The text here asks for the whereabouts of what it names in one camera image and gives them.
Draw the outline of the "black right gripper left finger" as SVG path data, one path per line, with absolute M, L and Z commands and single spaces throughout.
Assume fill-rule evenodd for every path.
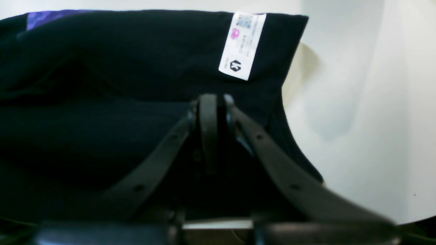
M 36 245 L 179 245 L 179 224 L 126 224 L 161 184 L 185 141 L 200 127 L 217 135 L 217 96 L 203 94 L 168 132 L 151 155 L 131 173 L 65 218 L 81 222 L 49 222 L 34 236 Z

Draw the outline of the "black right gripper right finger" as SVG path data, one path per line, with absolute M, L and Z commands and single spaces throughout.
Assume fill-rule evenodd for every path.
M 256 245 L 399 245 L 401 234 L 388 219 L 323 187 L 301 169 L 259 124 L 225 94 L 226 120 L 237 141 L 248 148 L 263 171 L 306 222 L 255 221 Z

